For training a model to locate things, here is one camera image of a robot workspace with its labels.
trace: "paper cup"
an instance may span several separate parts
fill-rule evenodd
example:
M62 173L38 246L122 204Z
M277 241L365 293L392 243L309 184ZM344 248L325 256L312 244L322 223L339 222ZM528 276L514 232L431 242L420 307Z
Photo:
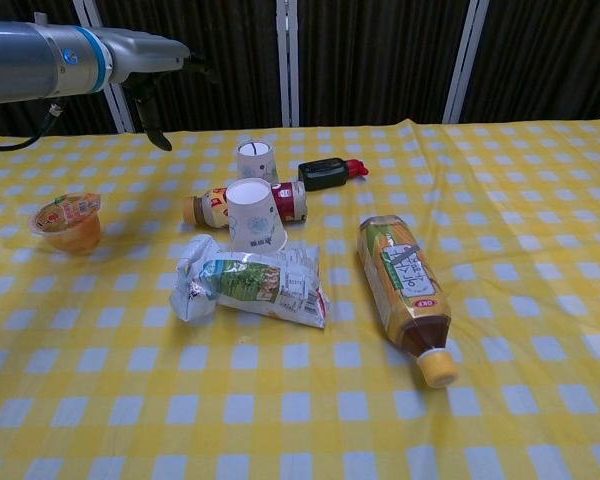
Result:
M234 252L266 253L282 249L287 232L271 193L261 178L246 178L227 188L229 233Z
M236 151L238 179L262 178L278 183L278 171L273 158L273 146L260 140L243 142Z

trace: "plastic bag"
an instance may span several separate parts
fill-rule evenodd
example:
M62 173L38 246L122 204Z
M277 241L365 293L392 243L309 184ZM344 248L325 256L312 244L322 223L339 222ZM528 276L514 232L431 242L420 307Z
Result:
M171 306L186 322L202 322L216 304L324 328L329 300L318 276L319 247L270 254L223 252L198 235L178 262Z

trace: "bottle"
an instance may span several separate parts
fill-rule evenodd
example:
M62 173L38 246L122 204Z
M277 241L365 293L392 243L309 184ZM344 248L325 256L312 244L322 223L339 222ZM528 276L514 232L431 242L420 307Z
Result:
M429 386L449 385L458 376L445 348L451 311L407 225L395 215L366 220L358 254L389 340L417 358Z
M307 219L307 194L302 182L271 185L271 193L283 222L301 222ZM227 189L214 188L202 197L186 197L182 219L190 225L224 228L229 225Z
M364 163L356 159L327 158L298 165L298 179L307 192L344 185L347 179L368 173Z

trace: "table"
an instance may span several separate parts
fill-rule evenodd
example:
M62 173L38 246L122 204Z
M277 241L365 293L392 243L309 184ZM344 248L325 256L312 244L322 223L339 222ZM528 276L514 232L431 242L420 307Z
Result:
M600 121L168 136L171 153L116 135L0 154L0 479L600 478ZM288 227L322 249L324 331L170 311L198 232L181 199L234 178L249 138L283 180L330 156L371 170ZM76 191L102 194L85 257L27 226ZM356 256L359 223L390 213L451 304L447 390L386 341Z

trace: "orange jelly cup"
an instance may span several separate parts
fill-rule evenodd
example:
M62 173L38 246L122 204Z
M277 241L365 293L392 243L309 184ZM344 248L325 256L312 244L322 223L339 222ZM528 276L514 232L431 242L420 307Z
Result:
M58 250L87 253L100 242L100 195L69 194L56 198L31 217L31 231Z

